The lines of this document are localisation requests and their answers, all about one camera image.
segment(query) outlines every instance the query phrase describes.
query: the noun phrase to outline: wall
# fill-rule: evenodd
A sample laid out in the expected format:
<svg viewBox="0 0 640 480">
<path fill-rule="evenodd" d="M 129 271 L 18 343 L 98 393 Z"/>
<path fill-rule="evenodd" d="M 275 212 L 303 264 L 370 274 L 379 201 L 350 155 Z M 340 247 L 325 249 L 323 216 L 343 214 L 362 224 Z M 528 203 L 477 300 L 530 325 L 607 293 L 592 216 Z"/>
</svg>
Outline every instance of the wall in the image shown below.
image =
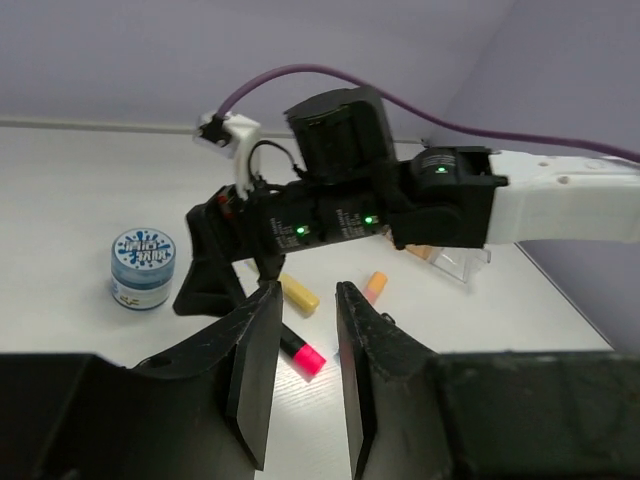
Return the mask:
<svg viewBox="0 0 640 480">
<path fill-rule="evenodd" d="M 449 120 L 640 150 L 640 3 L 519 0 Z M 576 153 L 437 130 L 435 144 Z M 640 245 L 528 242 L 525 250 L 614 346 L 640 351 Z"/>
<path fill-rule="evenodd" d="M 241 83 L 287 63 L 345 69 L 436 113 L 471 72 L 513 0 L 3 0 L 0 120 L 191 127 Z M 243 113 L 267 128 L 344 84 L 281 79 Z M 397 135 L 425 124 L 395 108 Z"/>
</svg>

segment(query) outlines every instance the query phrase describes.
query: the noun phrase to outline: white printed label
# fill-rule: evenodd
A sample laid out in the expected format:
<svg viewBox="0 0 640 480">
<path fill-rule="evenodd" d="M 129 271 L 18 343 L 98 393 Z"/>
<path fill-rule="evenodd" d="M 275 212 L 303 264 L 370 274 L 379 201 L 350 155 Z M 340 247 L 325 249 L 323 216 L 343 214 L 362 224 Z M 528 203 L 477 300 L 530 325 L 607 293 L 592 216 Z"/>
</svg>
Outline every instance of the white printed label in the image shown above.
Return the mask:
<svg viewBox="0 0 640 480">
<path fill-rule="evenodd" d="M 171 281 L 153 290 L 137 290 L 129 288 L 115 278 L 111 279 L 111 293 L 116 301 L 133 310 L 147 310 L 157 307 L 171 293 Z"/>
</svg>

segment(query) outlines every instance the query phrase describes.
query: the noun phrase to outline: blue object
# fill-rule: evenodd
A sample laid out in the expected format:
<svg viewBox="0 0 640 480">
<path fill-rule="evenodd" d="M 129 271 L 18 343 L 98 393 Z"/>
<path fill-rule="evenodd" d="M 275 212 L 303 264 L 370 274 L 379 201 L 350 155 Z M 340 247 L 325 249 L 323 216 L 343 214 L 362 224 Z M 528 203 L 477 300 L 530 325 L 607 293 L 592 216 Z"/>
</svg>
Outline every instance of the blue object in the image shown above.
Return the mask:
<svg viewBox="0 0 640 480">
<path fill-rule="evenodd" d="M 133 310 L 163 304 L 171 293 L 176 247 L 171 238 L 153 228 L 124 232 L 111 247 L 111 293 Z"/>
</svg>

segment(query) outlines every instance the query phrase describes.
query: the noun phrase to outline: yellow marker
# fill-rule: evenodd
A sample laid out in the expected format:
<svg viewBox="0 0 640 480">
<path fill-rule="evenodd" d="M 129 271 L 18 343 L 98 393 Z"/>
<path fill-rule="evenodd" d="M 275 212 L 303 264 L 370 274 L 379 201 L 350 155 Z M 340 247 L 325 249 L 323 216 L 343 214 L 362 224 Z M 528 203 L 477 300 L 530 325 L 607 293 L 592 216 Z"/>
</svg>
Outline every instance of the yellow marker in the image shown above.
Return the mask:
<svg viewBox="0 0 640 480">
<path fill-rule="evenodd" d="M 376 303 L 376 300 L 382 293 L 382 290 L 384 290 L 384 286 L 386 284 L 387 276 L 382 272 L 376 272 L 369 279 L 367 286 L 364 287 L 362 295 L 364 295 L 364 297 L 369 300 L 369 303 L 373 305 Z"/>
<path fill-rule="evenodd" d="M 258 271 L 254 262 L 247 261 L 246 264 L 254 272 Z M 318 308 L 318 305 L 320 305 L 320 299 L 291 275 L 281 273 L 278 280 L 282 285 L 282 292 L 289 298 L 289 300 L 300 307 L 304 313 L 311 314 L 316 310 L 316 308 Z"/>
</svg>

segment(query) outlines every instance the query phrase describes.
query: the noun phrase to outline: orange item in container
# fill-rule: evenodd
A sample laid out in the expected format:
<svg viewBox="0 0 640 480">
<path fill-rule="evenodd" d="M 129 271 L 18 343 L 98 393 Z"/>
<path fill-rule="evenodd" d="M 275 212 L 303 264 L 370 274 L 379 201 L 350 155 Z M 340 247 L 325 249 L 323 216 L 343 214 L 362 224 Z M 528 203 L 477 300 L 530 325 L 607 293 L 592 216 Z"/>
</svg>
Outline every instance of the orange item in container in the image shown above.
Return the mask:
<svg viewBox="0 0 640 480">
<path fill-rule="evenodd" d="M 367 286 L 362 291 L 362 295 L 373 305 L 376 303 L 386 284 L 387 276 L 382 272 L 376 272 L 369 279 Z"/>
</svg>

